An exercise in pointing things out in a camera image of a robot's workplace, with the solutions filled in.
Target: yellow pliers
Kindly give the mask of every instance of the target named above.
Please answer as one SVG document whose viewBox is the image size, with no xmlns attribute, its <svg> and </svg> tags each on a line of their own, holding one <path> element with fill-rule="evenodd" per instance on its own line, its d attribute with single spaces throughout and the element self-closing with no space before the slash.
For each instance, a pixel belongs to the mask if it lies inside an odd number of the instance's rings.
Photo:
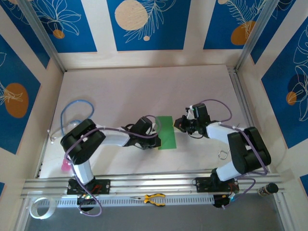
<svg viewBox="0 0 308 231">
<path fill-rule="evenodd" d="M 166 197 L 166 195 L 164 195 L 164 194 L 156 193 L 156 194 L 153 194 L 153 195 L 134 196 L 134 197 L 131 197 L 131 199 L 137 200 L 137 201 L 143 201 L 144 203 L 151 203 L 151 204 L 158 206 L 158 207 L 165 206 L 166 205 L 165 203 L 159 204 L 159 203 L 156 203 L 156 202 L 150 200 L 150 199 L 157 197 L 157 196 Z"/>
</svg>

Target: white table surface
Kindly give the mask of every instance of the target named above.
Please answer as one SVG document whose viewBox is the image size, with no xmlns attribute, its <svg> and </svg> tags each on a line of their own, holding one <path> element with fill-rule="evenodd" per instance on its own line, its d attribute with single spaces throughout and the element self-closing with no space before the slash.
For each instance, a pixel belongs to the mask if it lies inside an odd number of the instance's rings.
<svg viewBox="0 0 308 231">
<path fill-rule="evenodd" d="M 107 127 L 120 127 L 136 123 L 145 115 L 184 115 L 185 107 L 204 99 L 218 99 L 233 112 L 230 125 L 245 127 L 228 70 L 225 65 L 92 69 L 65 73 L 51 131 L 60 127 L 60 113 L 73 100 L 92 102 L 95 112 L 92 120 Z M 212 120 L 229 117 L 227 109 L 218 103 L 206 103 Z M 90 106 L 77 103 L 67 109 L 65 123 L 84 119 Z M 100 146 L 90 162 L 95 175 L 129 174 L 163 171 L 184 171 L 215 168 L 230 160 L 219 160 L 218 152 L 228 146 L 219 141 L 192 139 L 176 131 L 176 149 L 140 150 L 136 147 Z M 60 139 L 47 145 L 41 178 L 71 176 L 61 165 L 64 151 Z"/>
</svg>

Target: blue cable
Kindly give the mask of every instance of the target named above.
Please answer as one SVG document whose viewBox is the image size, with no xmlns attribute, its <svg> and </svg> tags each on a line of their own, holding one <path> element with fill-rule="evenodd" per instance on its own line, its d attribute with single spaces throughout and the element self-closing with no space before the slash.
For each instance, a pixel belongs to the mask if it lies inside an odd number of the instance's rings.
<svg viewBox="0 0 308 231">
<path fill-rule="evenodd" d="M 90 118 L 92 117 L 93 113 L 94 113 L 94 106 L 93 106 L 93 104 L 91 104 L 91 103 L 90 103 L 89 101 L 87 101 L 87 100 L 74 100 L 74 101 L 70 102 L 67 106 L 65 106 L 65 108 L 62 110 L 61 115 L 60 115 L 60 126 L 61 126 L 61 132 L 62 132 L 62 135 L 63 135 L 63 136 L 65 135 L 64 130 L 63 130 L 63 114 L 64 114 L 64 112 L 67 110 L 67 108 L 68 108 L 69 106 L 71 106 L 71 105 L 73 105 L 73 104 L 75 104 L 75 103 L 87 103 L 87 104 L 89 104 L 89 105 L 92 107 L 92 112 L 91 112 L 91 114 L 88 116 L 87 119 L 90 119 Z M 79 124 L 80 124 L 80 123 L 81 123 L 81 120 L 75 119 L 75 120 L 69 122 L 69 124 L 72 124 L 72 123 L 79 123 Z"/>
</svg>

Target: green paper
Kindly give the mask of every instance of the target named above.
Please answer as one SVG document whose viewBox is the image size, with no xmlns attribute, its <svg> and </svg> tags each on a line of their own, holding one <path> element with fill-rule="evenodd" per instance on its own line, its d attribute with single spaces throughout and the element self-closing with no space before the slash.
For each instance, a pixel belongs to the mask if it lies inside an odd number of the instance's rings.
<svg viewBox="0 0 308 231">
<path fill-rule="evenodd" d="M 172 116 L 158 116 L 157 119 L 159 119 L 161 123 L 161 129 L 158 133 L 158 137 L 162 141 L 162 145 L 158 148 L 158 150 L 176 149 L 177 143 L 175 141 Z"/>
</svg>

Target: white tape roll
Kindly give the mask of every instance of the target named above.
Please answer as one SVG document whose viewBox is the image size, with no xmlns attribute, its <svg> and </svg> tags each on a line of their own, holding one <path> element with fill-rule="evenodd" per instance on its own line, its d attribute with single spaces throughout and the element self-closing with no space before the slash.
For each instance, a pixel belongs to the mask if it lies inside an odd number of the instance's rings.
<svg viewBox="0 0 308 231">
<path fill-rule="evenodd" d="M 47 210 L 47 212 L 40 216 L 38 214 L 38 205 L 39 205 L 39 202 L 42 201 L 42 200 L 49 200 L 49 209 Z M 54 213 L 54 211 L 56 210 L 56 207 L 57 207 L 57 203 L 55 200 L 53 200 L 52 198 L 50 197 L 41 197 L 39 199 L 37 199 L 30 207 L 30 215 L 31 217 L 35 218 L 35 219 L 47 219 L 47 218 L 50 218 L 51 215 Z"/>
</svg>

